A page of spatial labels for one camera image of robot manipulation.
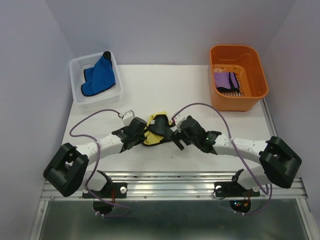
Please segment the yellow towel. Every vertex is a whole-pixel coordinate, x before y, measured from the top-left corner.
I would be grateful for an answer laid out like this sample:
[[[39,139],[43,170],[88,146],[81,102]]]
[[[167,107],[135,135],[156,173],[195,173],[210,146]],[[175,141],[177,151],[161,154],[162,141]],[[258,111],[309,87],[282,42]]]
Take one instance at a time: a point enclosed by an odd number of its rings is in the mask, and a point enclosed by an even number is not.
[[[146,147],[153,147],[171,142],[174,126],[175,123],[168,117],[166,111],[152,114],[143,132],[145,140],[142,144]]]

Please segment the black and purple towel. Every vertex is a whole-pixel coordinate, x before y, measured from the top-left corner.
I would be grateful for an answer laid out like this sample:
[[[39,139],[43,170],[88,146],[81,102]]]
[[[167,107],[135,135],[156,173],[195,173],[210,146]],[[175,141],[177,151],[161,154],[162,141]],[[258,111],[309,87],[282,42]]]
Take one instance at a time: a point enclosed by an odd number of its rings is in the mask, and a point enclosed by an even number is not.
[[[214,72],[215,88],[220,93],[240,93],[240,84],[235,72]]]

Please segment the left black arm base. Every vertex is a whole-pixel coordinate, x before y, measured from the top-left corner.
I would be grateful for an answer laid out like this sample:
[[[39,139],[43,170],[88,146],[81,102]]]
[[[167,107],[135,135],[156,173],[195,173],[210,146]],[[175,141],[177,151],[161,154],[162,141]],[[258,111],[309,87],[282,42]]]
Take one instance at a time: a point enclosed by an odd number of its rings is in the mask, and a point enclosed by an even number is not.
[[[126,182],[103,182],[96,185],[90,185],[92,193],[83,192],[84,199],[125,199],[127,197],[128,184]]]

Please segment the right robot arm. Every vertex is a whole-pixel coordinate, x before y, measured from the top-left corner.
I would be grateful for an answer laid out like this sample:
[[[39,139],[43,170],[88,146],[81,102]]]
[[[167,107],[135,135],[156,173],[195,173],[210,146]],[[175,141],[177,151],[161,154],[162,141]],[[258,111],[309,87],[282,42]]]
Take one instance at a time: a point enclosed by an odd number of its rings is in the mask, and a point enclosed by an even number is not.
[[[219,198],[243,197],[261,185],[289,189],[302,164],[302,159],[279,137],[272,136],[269,140],[231,138],[219,131],[206,131],[191,116],[175,117],[173,121],[177,129],[171,139],[180,150],[193,145],[206,154],[239,157],[258,164],[238,170],[230,181],[218,183],[216,195]]]

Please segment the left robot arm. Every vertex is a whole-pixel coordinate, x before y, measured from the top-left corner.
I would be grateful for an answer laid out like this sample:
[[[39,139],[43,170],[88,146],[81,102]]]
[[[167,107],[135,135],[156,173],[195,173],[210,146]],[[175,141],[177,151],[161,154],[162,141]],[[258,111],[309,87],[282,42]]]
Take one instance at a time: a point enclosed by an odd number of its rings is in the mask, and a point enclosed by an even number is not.
[[[89,178],[87,167],[97,160],[130,150],[144,141],[147,122],[134,117],[128,126],[100,140],[83,145],[63,144],[43,172],[43,177],[62,196],[73,195]]]

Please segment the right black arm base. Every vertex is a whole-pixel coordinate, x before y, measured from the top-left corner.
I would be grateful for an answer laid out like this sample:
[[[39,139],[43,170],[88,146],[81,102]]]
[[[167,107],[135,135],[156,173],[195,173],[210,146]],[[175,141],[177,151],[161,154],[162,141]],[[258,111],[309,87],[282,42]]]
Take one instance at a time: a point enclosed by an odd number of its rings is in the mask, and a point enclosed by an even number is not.
[[[224,198],[244,198],[244,197],[259,197],[260,192],[253,189],[245,189],[237,182],[215,182],[215,189],[212,196],[218,199]]]

